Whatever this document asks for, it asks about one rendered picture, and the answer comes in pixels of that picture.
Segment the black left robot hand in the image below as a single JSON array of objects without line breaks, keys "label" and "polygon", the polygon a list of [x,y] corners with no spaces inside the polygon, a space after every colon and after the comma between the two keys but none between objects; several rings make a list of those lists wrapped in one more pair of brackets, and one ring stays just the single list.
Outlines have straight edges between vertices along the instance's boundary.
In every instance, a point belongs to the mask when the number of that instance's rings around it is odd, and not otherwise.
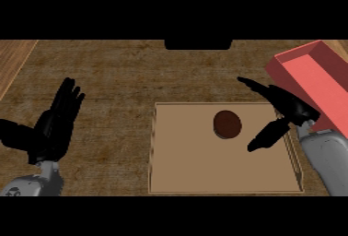
[{"label": "black left robot hand", "polygon": [[33,127],[0,119],[0,143],[26,152],[29,164],[58,161],[64,156],[84,96],[75,80],[67,77],[60,83],[50,109],[42,112]]}]

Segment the dark brown cupcake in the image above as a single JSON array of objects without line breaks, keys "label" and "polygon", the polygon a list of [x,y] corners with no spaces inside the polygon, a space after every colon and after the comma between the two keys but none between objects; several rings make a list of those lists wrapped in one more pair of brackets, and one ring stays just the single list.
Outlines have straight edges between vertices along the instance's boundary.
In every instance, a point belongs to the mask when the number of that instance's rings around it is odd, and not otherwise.
[{"label": "dark brown cupcake", "polygon": [[241,131],[241,122],[237,115],[231,111],[222,110],[215,114],[213,131],[216,136],[222,139],[237,137]]}]

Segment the red cardboard box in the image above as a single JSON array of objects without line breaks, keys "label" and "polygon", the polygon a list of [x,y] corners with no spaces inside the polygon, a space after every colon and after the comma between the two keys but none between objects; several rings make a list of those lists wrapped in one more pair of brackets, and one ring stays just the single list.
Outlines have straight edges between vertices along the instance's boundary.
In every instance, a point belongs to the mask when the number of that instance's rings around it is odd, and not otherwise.
[{"label": "red cardboard box", "polygon": [[321,113],[312,130],[333,129],[348,139],[348,63],[325,43],[275,54],[265,70],[274,84]]}]

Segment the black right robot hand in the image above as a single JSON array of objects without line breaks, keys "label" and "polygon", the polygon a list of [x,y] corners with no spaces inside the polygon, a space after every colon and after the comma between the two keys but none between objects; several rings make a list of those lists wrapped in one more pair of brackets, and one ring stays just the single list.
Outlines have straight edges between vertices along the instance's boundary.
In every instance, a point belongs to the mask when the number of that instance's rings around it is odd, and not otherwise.
[{"label": "black right robot hand", "polygon": [[269,102],[275,111],[283,115],[271,121],[259,131],[247,145],[247,151],[253,152],[259,148],[269,148],[289,131],[289,123],[300,126],[306,121],[317,122],[321,113],[283,88],[263,86],[253,80],[237,77],[253,92],[256,92]]}]

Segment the tan wooden tray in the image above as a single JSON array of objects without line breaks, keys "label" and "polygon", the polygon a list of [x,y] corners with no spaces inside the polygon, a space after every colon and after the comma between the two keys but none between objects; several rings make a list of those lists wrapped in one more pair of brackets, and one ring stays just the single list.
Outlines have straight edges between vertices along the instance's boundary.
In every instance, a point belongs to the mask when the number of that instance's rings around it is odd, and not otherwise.
[{"label": "tan wooden tray", "polygon": [[[241,122],[234,138],[213,132],[218,112]],[[255,135],[277,118],[265,102],[157,102],[154,104],[147,191],[153,194],[297,194],[303,177],[289,137],[247,150]]]}]

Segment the black rectangular object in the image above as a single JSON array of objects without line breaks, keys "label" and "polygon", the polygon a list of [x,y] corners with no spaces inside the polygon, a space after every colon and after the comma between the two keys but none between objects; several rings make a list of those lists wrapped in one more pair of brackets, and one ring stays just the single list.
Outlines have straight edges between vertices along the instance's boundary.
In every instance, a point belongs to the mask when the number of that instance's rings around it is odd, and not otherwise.
[{"label": "black rectangular object", "polygon": [[165,40],[168,50],[228,50],[231,41],[178,41]]}]

